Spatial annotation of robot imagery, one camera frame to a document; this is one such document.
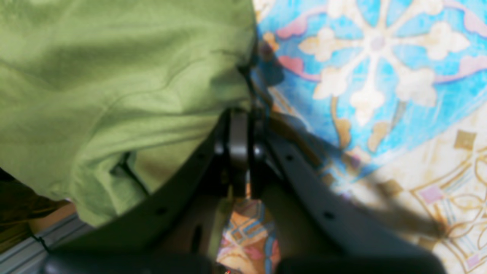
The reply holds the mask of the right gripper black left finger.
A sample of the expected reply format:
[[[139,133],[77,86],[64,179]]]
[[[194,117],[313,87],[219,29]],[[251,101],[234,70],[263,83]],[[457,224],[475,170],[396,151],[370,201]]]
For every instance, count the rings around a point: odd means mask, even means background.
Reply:
[[[46,274],[214,274],[235,198],[246,195],[248,114],[231,109],[156,193],[56,247]]]

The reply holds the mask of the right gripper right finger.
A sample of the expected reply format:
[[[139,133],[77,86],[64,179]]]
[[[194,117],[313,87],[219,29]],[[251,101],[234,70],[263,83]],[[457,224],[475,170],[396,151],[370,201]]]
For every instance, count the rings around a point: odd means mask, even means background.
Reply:
[[[298,148],[261,111],[248,122],[251,197],[270,210],[277,274],[444,274],[410,244],[324,186]]]

